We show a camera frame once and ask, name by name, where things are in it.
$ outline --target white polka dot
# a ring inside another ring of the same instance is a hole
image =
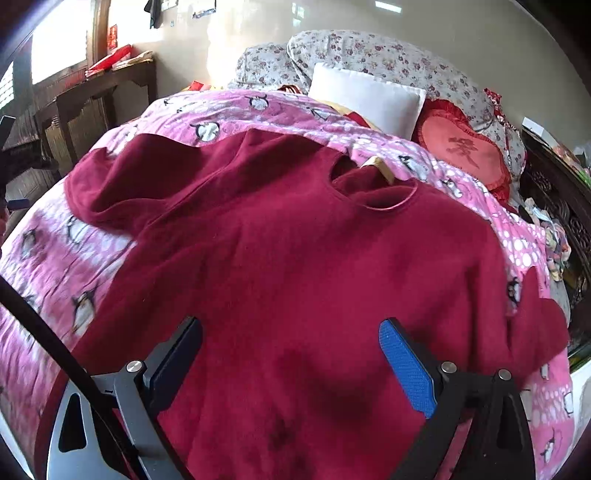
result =
[[[537,428],[540,426],[540,411],[539,410],[534,410],[532,412],[531,423],[534,426],[534,428]]]

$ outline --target floral pillow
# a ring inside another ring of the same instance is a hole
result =
[[[297,85],[303,93],[308,93],[310,86],[300,80],[285,43],[263,43],[244,51],[228,88],[277,89],[281,85]]]
[[[447,60],[395,38],[351,30],[311,30],[293,36],[287,51],[300,82],[307,85],[314,65],[323,61],[425,89],[429,98],[449,100],[462,109],[476,131],[493,119],[490,100],[473,80]]]

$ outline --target penguin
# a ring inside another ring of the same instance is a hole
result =
[[[314,115],[314,118],[318,118],[319,120],[324,120],[325,122],[332,115],[332,113],[330,113],[330,112],[325,112],[323,110],[318,110],[317,108],[310,108],[310,113],[312,115]]]
[[[211,142],[220,134],[220,125],[216,122],[197,125],[190,124],[190,126],[195,128],[195,135],[202,142]]]
[[[574,404],[573,404],[573,393],[566,392],[564,397],[562,397],[562,403],[564,405],[564,411],[570,417],[574,414]]]
[[[75,245],[80,245],[88,230],[88,224],[78,220],[78,218],[72,215],[68,218],[66,229],[68,240]]]
[[[262,97],[246,97],[249,99],[249,104],[255,110],[262,112],[269,107],[269,101],[267,100],[267,95],[263,95]]]
[[[540,368],[540,376],[546,381],[550,379],[550,366],[548,364],[542,365]]]
[[[35,233],[35,229],[29,230],[22,235],[22,244],[21,244],[21,256],[23,258],[29,258],[31,256],[31,252],[37,243],[37,236]]]
[[[406,168],[418,175],[419,180],[427,180],[427,174],[429,170],[426,166],[416,162],[412,157],[409,157],[408,155],[399,155],[398,159]]]
[[[556,445],[556,431],[554,427],[552,427],[552,438],[546,442],[546,446],[544,451],[540,454],[540,456],[544,459],[544,464],[548,464],[550,459],[552,458],[552,453],[554,452],[554,447]]]
[[[514,277],[513,280],[507,284],[507,296],[513,304],[517,306],[519,299],[521,298],[521,284],[519,283],[519,280],[517,280],[517,277]]]
[[[82,335],[95,318],[95,292],[96,287],[84,291],[78,298],[72,298],[74,304],[74,333]]]
[[[445,177],[441,182],[443,182],[443,184],[452,191],[453,196],[457,199],[462,198],[462,196],[464,195],[462,193],[462,191],[459,189],[459,187],[456,185],[456,182],[454,182],[452,179],[450,179],[449,177]]]
[[[188,109],[190,106],[197,105],[198,103],[199,102],[190,102],[190,103],[187,103],[186,105],[180,106],[177,108],[177,113],[183,113],[185,111],[188,111],[186,109]]]

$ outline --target pink blanket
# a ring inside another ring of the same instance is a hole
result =
[[[360,127],[306,96],[252,90],[179,93],[156,101],[142,117],[109,131],[96,147],[107,147],[117,154],[140,132],[200,146],[255,127],[303,135],[347,152],[360,165],[378,155],[396,177],[416,177],[445,192],[488,220],[497,234],[506,253],[507,308],[515,308],[520,282],[532,266],[538,270],[540,295],[549,298],[550,277],[541,229],[507,213],[482,183],[437,161],[417,144]],[[173,158],[163,158],[163,174],[171,168],[164,163],[173,162]],[[74,218],[60,183],[35,204],[4,243],[0,273],[72,350],[133,246],[129,238],[100,231]],[[37,467],[47,454],[47,435],[55,409],[55,405],[47,405],[47,398],[58,373],[47,354],[4,309],[0,310],[0,409],[29,462],[35,457]],[[532,373],[522,393],[540,479],[554,475],[571,444],[571,391],[563,352],[540,372]],[[456,445],[446,459],[447,468],[442,471],[449,472],[462,441],[456,436]]]

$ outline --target carved wooden headboard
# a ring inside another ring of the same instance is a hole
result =
[[[572,247],[566,275],[570,283],[571,325],[577,342],[591,339],[591,189],[547,147],[527,131],[522,133],[528,153],[520,180],[520,194],[532,197],[540,208],[557,218]]]

